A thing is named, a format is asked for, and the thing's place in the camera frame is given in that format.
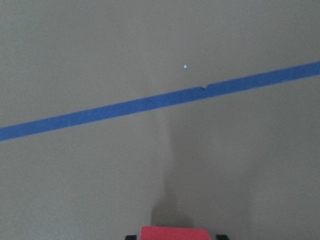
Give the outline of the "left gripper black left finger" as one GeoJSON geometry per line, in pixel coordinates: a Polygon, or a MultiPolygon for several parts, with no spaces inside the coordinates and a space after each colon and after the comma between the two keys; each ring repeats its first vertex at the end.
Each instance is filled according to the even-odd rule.
{"type": "Polygon", "coordinates": [[[137,240],[137,235],[127,235],[124,240],[137,240]]]}

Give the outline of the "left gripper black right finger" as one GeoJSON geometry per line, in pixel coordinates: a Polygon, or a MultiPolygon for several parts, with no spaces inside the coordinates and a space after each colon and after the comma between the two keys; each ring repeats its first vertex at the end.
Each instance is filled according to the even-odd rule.
{"type": "Polygon", "coordinates": [[[217,235],[215,236],[215,239],[216,239],[216,240],[228,240],[228,236],[225,235],[225,234],[217,234],[217,235]]]}

